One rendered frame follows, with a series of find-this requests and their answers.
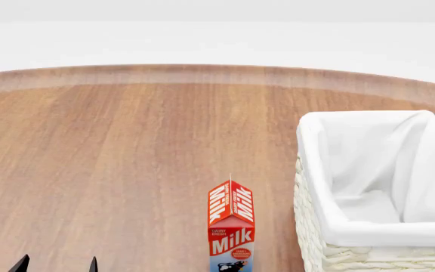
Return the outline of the white lined wicker basket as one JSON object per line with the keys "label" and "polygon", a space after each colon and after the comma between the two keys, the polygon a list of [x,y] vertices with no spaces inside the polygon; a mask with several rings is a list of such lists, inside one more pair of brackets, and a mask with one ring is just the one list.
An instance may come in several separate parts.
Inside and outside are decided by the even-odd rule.
{"label": "white lined wicker basket", "polygon": [[296,133],[325,242],[435,247],[432,112],[307,113]]}

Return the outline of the red milk carton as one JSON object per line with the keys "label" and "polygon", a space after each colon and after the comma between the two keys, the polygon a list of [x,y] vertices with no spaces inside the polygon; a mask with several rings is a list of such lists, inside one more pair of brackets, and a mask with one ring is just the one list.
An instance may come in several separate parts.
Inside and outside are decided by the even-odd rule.
{"label": "red milk carton", "polygon": [[210,272],[253,272],[253,193],[229,179],[208,192]]}

